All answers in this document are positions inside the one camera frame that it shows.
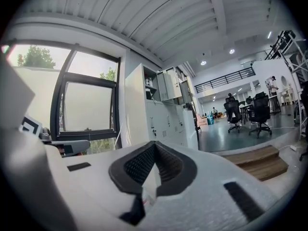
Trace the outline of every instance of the railing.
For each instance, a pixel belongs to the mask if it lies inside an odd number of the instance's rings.
[[[273,45],[273,48],[271,49],[265,60],[272,60],[276,57],[278,57],[277,59],[279,59],[280,55],[278,53],[278,50],[280,50],[282,53],[285,53],[289,45],[292,43],[289,33],[292,35],[292,37],[296,37],[294,32],[291,30],[281,32],[281,34],[278,36],[278,40]]]
[[[240,79],[245,79],[251,76],[256,75],[254,69],[252,67],[242,69],[240,71],[236,71],[234,73],[210,80],[208,82],[196,85],[195,88],[197,93],[200,93],[205,90],[213,89],[215,87],[220,87],[223,85],[227,85],[229,83],[235,82]]]

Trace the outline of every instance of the window frame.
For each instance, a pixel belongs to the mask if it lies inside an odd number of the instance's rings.
[[[69,44],[58,41],[49,41],[49,40],[40,40],[40,39],[14,39],[7,42],[3,42],[2,45],[9,45],[9,49],[7,50],[5,55],[9,55],[14,49],[15,45],[26,44],[26,45],[40,45],[40,46],[50,46],[57,48],[69,49],[70,52],[66,57],[61,70],[59,72],[54,92],[51,101],[51,114],[50,114],[50,131],[51,138],[54,141],[68,141],[68,140],[102,140],[109,138],[116,138],[119,136],[117,141],[117,147],[122,148],[121,136],[119,135],[120,125],[119,125],[119,110],[118,110],[118,97],[119,97],[119,76],[120,76],[120,63],[121,58],[117,58],[106,53],[89,49],[79,44]],[[117,73],[116,80],[106,80],[98,77],[92,77],[87,75],[69,73],[68,69],[76,55],[77,52],[87,53],[90,55],[94,55],[97,57],[101,57],[107,59],[109,61],[117,63]],[[60,103],[63,94],[63,100],[65,98],[65,86],[67,82],[74,82],[79,84],[88,84],[94,86],[101,86],[112,89],[112,97],[111,97],[111,108],[113,110],[113,122],[114,128],[112,129],[104,129],[104,130],[89,130],[89,131],[65,131],[60,132]]]

